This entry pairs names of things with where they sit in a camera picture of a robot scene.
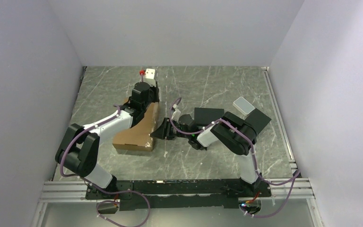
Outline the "brown cardboard express box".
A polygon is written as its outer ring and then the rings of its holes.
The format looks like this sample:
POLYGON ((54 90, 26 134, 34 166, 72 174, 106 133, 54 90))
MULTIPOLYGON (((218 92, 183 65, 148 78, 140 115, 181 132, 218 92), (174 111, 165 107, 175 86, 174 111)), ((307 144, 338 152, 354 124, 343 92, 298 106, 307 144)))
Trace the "brown cardboard express box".
POLYGON ((135 126, 116 134, 112 145, 116 150, 152 152, 154 139, 150 134, 155 130, 159 113, 159 103, 152 103, 144 118, 135 126))

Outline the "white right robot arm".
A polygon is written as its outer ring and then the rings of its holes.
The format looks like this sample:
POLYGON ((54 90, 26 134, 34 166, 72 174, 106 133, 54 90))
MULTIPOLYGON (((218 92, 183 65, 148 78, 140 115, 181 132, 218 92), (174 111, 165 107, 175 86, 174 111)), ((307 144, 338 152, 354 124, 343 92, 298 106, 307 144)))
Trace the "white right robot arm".
POLYGON ((221 142, 238 157, 242 192, 253 196, 260 189, 261 173, 254 165, 252 154, 257 137, 269 122, 270 119, 257 109, 245 119, 226 112, 220 119, 210 121, 207 127, 196 123, 189 114, 183 114, 178 120, 164 118, 150 136, 160 140, 186 138, 196 150, 206 150, 211 144, 221 142))

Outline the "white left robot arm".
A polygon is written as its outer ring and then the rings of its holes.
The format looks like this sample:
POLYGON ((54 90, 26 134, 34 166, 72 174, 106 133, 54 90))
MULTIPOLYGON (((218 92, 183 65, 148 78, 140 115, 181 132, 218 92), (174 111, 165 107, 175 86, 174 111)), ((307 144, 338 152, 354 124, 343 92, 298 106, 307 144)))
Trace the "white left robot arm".
POLYGON ((106 199, 117 192, 117 179, 104 170, 97 162, 100 143, 117 133, 136 126, 145 116, 151 103, 158 103, 159 86, 156 79, 143 79, 135 84, 131 96, 123 105, 117 105, 116 111, 94 123, 80 126, 70 125, 55 155, 60 165, 60 174, 67 174, 66 168, 98 187, 98 192, 106 199))

